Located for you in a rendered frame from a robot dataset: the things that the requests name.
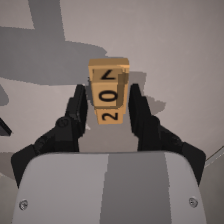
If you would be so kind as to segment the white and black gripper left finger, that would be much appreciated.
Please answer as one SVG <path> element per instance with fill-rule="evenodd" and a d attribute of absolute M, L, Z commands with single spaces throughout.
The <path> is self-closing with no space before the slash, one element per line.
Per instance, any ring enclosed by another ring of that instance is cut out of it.
<path fill-rule="evenodd" d="M 78 139 L 85 134 L 87 112 L 85 86 L 77 84 L 74 97 L 69 98 L 65 115 L 57 119 L 55 127 L 39 137 L 33 145 L 12 155 L 11 165 L 18 189 L 24 171 L 32 158 L 48 152 L 80 152 Z"/>

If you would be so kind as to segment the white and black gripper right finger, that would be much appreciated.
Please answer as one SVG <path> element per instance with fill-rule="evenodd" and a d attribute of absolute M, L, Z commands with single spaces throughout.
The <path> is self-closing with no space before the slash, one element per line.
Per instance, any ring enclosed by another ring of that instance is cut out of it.
<path fill-rule="evenodd" d="M 199 187 L 206 154 L 160 125 L 158 117 L 151 115 L 146 96 L 141 95 L 139 84 L 130 85 L 128 109 L 131 130 L 139 138 L 137 151 L 171 151 L 183 155 L 194 171 Z M 142 144 L 141 144 L 142 143 Z"/>

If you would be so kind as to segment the wooden number cube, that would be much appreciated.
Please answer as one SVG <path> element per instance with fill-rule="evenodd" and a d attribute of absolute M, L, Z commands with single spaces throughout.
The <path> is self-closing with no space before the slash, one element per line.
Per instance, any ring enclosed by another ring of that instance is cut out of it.
<path fill-rule="evenodd" d="M 122 124 L 124 106 L 95 106 L 98 124 Z"/>
<path fill-rule="evenodd" d="M 91 83 L 94 106 L 122 106 L 124 84 L 122 68 L 94 69 Z"/>

